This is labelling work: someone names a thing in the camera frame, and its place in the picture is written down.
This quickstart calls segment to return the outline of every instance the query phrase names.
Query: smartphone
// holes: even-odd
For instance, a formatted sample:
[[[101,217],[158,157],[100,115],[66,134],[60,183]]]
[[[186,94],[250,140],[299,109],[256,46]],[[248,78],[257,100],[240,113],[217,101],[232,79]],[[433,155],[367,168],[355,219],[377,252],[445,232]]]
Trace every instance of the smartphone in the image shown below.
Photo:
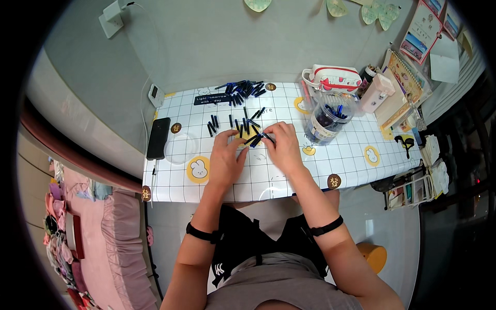
[[[153,121],[152,131],[150,132],[150,140],[148,140],[146,159],[154,160],[165,158],[164,146],[167,142],[170,125],[170,118],[157,119]]]

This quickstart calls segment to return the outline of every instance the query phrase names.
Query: clothes pile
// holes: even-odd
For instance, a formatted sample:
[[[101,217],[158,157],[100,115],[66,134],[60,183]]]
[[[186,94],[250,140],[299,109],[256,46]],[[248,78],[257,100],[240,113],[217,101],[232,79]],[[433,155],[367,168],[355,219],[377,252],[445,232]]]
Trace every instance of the clothes pile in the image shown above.
[[[46,216],[43,219],[45,237],[43,244],[47,246],[47,256],[54,271],[67,285],[67,292],[80,309],[99,309],[91,298],[83,280],[80,262],[72,255],[67,245],[65,218],[67,203],[64,193],[63,165],[52,159],[51,171],[55,177],[49,184],[50,192],[45,195]],[[104,200],[112,194],[112,187],[92,180],[77,184],[75,194],[81,198]]]

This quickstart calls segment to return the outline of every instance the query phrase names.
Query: pile of ink cartridges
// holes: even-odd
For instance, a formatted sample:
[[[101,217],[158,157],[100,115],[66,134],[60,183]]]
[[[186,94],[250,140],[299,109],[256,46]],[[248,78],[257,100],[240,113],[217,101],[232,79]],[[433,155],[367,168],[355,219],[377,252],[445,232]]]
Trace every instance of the pile of ink cartridges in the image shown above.
[[[230,96],[229,105],[234,104],[241,105],[242,102],[245,101],[250,95],[254,97],[258,97],[266,92],[264,89],[265,84],[263,81],[239,81],[237,83],[227,83],[225,85],[216,87],[215,89],[219,89],[222,87],[226,88],[226,94]]]

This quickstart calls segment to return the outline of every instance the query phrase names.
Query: certificate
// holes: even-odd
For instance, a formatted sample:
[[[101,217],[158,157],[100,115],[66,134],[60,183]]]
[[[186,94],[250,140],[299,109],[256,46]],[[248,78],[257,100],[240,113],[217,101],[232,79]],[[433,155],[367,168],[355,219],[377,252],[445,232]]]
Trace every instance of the certificate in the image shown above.
[[[431,9],[419,1],[412,23],[403,39],[400,51],[422,64],[431,50],[437,36],[441,33],[442,23]]]

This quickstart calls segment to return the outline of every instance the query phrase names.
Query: white grid tablecloth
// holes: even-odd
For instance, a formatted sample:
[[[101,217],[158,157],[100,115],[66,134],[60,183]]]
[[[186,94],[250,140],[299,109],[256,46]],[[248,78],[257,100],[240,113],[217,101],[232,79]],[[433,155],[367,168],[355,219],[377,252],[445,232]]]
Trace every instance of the white grid tablecloth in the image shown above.
[[[276,122],[293,123],[296,129],[300,151],[304,165],[309,169],[314,181],[320,188],[327,188],[327,178],[330,174],[338,174],[341,178],[339,188],[358,186],[380,180],[397,173],[417,167],[421,155],[415,144],[410,148],[410,159],[401,143],[394,140],[384,140],[378,129],[375,116],[365,114],[354,117],[350,123],[327,146],[312,145],[305,137],[305,126],[309,115],[299,112],[294,106],[294,100],[301,96],[296,83],[275,83],[274,91],[267,91],[258,98],[250,96],[242,106],[230,107],[227,102],[194,106],[196,96],[223,93],[225,88],[214,90],[215,86],[178,92],[166,97],[162,107],[158,109],[158,118],[171,118],[174,123],[182,125],[181,133],[187,133],[193,138],[197,152],[194,156],[210,158],[215,137],[210,137],[206,124],[210,115],[217,115],[220,128],[217,132],[231,129],[229,114],[241,121],[245,117],[243,106],[246,106],[248,117],[257,110],[265,107],[265,113],[256,121],[263,128]],[[412,134],[394,131],[393,134]],[[172,140],[169,131],[168,141]],[[364,149],[373,146],[380,154],[377,167],[367,163]],[[302,152],[305,146],[316,149],[314,155]],[[175,141],[172,153],[173,162],[185,158],[186,141]],[[208,181],[195,184],[186,175],[188,162],[181,165],[171,164],[166,159],[157,161],[156,175],[153,177],[153,161],[144,163],[143,185],[152,189],[153,201],[199,202]],[[270,198],[291,196],[294,193],[291,184],[284,174],[272,163],[263,143],[256,148],[250,148],[245,168],[240,178],[231,187],[225,201],[255,201]]]

